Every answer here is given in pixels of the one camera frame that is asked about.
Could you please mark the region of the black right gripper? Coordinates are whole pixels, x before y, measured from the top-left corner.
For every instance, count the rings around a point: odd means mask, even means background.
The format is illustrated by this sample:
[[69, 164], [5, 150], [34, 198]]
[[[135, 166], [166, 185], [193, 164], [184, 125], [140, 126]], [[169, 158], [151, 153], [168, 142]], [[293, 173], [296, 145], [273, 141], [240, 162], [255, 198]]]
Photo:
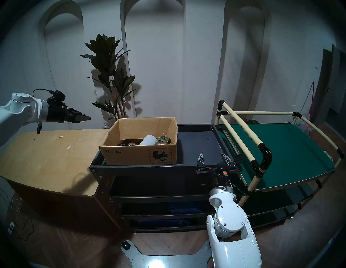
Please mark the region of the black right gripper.
[[212, 167], [206, 167], [204, 165], [204, 158], [203, 158], [203, 153], [200, 153], [197, 159], [197, 174], [203, 174], [203, 173], [211, 173], [211, 172], [216, 172], [218, 174], [223, 174], [224, 172], [231, 173], [231, 174], [236, 174], [237, 169], [230, 169], [229, 167], [236, 167], [236, 163], [226, 154], [221, 153], [222, 160], [224, 164], [226, 165], [219, 165], [214, 168]]

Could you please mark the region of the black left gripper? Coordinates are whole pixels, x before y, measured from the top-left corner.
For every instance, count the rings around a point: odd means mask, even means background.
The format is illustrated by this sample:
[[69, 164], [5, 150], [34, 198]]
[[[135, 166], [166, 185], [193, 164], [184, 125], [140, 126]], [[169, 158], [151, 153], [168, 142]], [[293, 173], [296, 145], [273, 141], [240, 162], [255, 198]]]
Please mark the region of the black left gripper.
[[48, 111], [46, 122], [71, 122], [81, 123], [91, 120], [90, 116], [83, 115], [80, 111], [73, 108], [68, 108], [65, 103], [61, 101], [48, 102]]

